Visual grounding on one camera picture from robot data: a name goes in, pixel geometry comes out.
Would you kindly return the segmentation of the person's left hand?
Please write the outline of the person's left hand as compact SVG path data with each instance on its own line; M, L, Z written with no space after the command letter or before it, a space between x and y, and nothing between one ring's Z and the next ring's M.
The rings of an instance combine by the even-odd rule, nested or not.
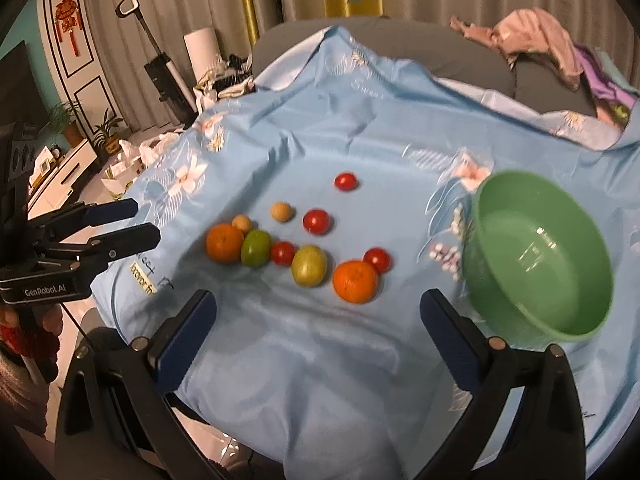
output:
M26 368L35 385L49 385L58 377L62 328L57 304L17 310L1 306L1 350Z

